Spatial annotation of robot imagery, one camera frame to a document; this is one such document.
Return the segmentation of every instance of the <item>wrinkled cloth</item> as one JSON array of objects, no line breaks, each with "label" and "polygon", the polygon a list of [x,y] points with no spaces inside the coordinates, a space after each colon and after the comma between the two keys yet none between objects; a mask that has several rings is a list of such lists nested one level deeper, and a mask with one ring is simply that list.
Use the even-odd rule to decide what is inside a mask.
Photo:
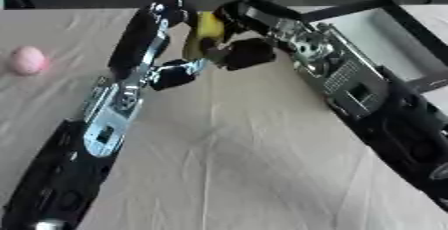
[{"label": "wrinkled cloth", "polygon": [[[448,41],[448,6],[406,8]],[[20,45],[52,61],[34,77],[0,68],[0,204],[106,70],[134,12],[0,12],[3,62]],[[163,59],[180,58],[187,32],[171,31]],[[378,159],[279,53],[274,63],[235,72],[210,64],[191,84],[148,90],[80,229],[438,230],[448,215]]]}]

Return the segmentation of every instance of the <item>robotic arm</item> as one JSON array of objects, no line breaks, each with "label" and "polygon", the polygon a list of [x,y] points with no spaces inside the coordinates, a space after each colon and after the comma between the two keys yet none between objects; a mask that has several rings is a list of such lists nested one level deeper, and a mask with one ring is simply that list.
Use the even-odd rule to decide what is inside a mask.
[{"label": "robotic arm", "polygon": [[162,90],[193,81],[203,61],[181,59],[157,66],[169,45],[168,28],[197,13],[184,0],[156,0],[130,21],[78,113],[46,142],[4,207],[2,230],[73,230],[107,178],[147,86]]},{"label": "robotic arm", "polygon": [[[286,51],[303,80],[366,145],[448,211],[448,118],[436,106],[373,63],[332,25],[313,27],[298,12],[263,0],[234,1],[214,16],[225,31],[220,41],[202,37],[206,58],[234,70],[273,60],[269,48]],[[217,49],[246,31],[262,38]],[[264,48],[263,56],[257,47]]]}]

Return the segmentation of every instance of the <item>white tablecloth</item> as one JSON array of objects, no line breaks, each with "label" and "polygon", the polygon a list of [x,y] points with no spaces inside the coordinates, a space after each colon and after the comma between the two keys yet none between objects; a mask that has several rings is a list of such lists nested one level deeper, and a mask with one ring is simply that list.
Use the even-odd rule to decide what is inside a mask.
[{"label": "white tablecloth", "polygon": [[[448,41],[448,6],[406,9]],[[2,60],[19,45],[52,60],[35,77],[1,67],[0,204],[106,69],[134,11],[0,12]],[[180,57],[187,30],[172,31],[163,58]],[[443,90],[430,96],[443,102]],[[236,72],[209,65],[192,84],[148,91],[80,228],[437,230],[448,229],[448,215],[363,145],[280,55]]]}]

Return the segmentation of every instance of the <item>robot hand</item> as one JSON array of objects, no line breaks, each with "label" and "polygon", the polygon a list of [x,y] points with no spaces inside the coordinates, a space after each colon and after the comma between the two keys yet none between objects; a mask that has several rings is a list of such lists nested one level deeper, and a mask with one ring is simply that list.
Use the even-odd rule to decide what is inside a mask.
[{"label": "robot hand", "polygon": [[[239,69],[273,59],[272,50],[261,52],[255,42],[285,50],[302,79],[366,145],[448,211],[448,117],[436,106],[373,63],[332,25],[311,26],[299,13],[263,0],[227,3],[213,15],[224,31],[220,41],[202,37],[199,44],[206,57]],[[217,49],[220,42],[246,31],[262,38]]]}]

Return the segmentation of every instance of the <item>pink ball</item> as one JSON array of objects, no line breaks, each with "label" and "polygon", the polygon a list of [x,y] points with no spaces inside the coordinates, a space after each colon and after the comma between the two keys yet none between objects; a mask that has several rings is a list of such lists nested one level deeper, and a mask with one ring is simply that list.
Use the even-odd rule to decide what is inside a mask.
[{"label": "pink ball", "polygon": [[11,53],[10,64],[12,69],[21,75],[33,75],[39,73],[47,66],[45,55],[32,46],[19,47]]}]

